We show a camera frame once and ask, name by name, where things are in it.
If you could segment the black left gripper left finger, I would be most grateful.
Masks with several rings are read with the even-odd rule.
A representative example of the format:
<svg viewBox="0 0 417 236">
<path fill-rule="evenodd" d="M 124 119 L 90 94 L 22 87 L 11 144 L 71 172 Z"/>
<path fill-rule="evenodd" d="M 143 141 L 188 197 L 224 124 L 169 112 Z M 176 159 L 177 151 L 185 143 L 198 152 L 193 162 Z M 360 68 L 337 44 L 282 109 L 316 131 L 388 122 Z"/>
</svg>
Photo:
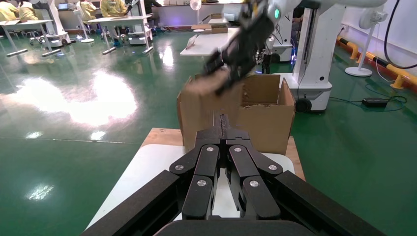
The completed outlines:
<svg viewBox="0 0 417 236">
<path fill-rule="evenodd" d="M 84 236 L 155 236 L 182 214 L 205 220 L 211 215 L 223 140 L 223 116 L 196 133 L 195 147 L 173 162 L 109 213 Z"/>
</svg>

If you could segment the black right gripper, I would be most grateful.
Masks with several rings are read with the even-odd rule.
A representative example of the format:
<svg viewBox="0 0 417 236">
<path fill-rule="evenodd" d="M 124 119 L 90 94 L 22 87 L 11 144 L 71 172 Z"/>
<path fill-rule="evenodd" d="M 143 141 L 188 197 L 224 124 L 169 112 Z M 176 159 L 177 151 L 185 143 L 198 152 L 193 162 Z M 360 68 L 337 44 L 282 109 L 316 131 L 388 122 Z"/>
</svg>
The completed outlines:
<svg viewBox="0 0 417 236">
<path fill-rule="evenodd" d="M 223 49 L 217 49 L 209 56 L 204 63 L 202 74 L 206 76 L 216 72 L 216 78 L 219 79 L 216 95 L 222 95 L 246 77 L 248 72 L 240 67 L 256 65 L 256 52 L 266 42 L 273 29 L 274 22 L 262 15 L 247 26 L 241 25 Z M 221 68 L 224 63 L 237 68 Z"/>
</svg>

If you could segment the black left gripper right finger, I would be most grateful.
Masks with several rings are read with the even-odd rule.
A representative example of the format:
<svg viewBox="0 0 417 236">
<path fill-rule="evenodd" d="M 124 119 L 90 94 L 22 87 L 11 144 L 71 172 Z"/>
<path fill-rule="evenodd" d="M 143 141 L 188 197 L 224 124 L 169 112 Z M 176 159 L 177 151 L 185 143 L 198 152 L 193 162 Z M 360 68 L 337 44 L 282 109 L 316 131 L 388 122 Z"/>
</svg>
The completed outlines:
<svg viewBox="0 0 417 236">
<path fill-rule="evenodd" d="M 222 116 L 222 158 L 233 199 L 258 236 L 380 236 L 381 231 L 256 151 Z"/>
</svg>

